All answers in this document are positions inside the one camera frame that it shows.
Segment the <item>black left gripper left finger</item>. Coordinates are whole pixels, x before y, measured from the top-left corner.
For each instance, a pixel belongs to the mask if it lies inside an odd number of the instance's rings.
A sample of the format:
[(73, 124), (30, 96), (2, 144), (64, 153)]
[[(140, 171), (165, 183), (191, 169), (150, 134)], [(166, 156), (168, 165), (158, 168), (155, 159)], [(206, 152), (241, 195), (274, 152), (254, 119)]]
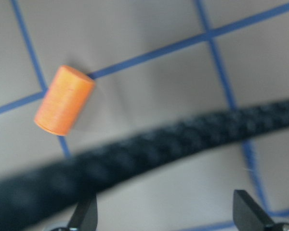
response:
[(98, 224), (96, 194), (79, 201), (68, 222), (69, 231), (95, 231)]

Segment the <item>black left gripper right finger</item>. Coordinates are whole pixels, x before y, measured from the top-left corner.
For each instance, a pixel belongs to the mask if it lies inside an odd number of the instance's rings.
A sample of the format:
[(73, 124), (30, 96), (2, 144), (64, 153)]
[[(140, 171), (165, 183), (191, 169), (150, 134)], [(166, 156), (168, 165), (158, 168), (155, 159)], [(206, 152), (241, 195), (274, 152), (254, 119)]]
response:
[(239, 231), (269, 231), (275, 225), (245, 190), (234, 190), (233, 222)]

